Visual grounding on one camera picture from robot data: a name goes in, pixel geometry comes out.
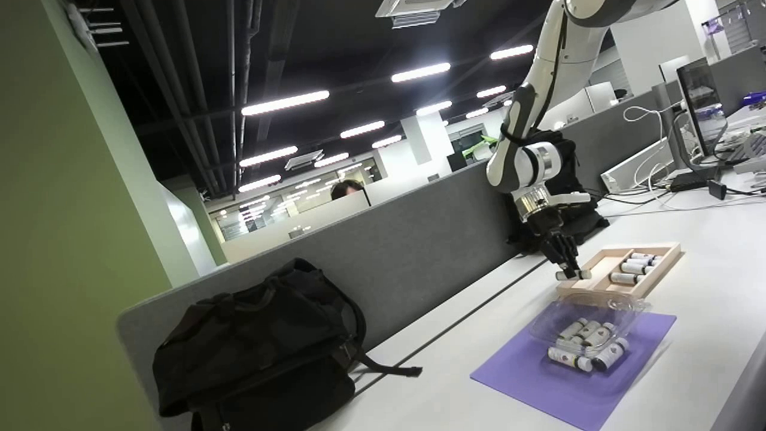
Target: desk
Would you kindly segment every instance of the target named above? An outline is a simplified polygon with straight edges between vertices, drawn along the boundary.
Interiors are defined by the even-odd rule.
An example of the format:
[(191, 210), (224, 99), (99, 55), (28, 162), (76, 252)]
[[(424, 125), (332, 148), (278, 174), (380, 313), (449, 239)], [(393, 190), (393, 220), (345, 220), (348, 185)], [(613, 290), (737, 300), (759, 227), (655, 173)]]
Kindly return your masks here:
[[(606, 429), (761, 429), (766, 381), (753, 377), (766, 349), (766, 207), (619, 217), (582, 254), (641, 241), (685, 248), (649, 298), (653, 311), (674, 313), (677, 323)], [(469, 379), (546, 306), (554, 272), (555, 265), (542, 265), (414, 355), (408, 365), (421, 365), (421, 379), (382, 379), (315, 429), (570, 429)]]

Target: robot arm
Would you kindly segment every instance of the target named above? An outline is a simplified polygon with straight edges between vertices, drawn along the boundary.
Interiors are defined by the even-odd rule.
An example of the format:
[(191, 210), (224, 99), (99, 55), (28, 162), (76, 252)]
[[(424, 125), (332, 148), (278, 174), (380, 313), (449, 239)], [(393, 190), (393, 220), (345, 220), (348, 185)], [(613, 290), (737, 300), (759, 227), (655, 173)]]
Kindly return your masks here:
[[(554, 0), (524, 83), (514, 90), (502, 140), (487, 168), (488, 181), (512, 195), (520, 217), (528, 223), (546, 208), (583, 203), (586, 195), (550, 196), (546, 180), (561, 173), (561, 154), (548, 142), (528, 144), (531, 132), (555, 106), (582, 90), (611, 25), (637, 20), (674, 0)], [(582, 277), (576, 247), (561, 238), (555, 223), (539, 225), (544, 252), (562, 265), (564, 277)]]

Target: black backpack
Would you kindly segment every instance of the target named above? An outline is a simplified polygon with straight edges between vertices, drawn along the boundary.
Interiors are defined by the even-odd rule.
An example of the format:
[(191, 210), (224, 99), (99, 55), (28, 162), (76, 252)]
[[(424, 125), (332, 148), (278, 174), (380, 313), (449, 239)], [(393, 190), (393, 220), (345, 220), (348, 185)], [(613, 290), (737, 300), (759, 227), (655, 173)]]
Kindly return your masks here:
[(361, 353), (366, 320), (309, 260), (186, 308), (159, 347), (160, 417), (199, 431), (301, 431), (354, 397), (348, 371), (418, 377)]

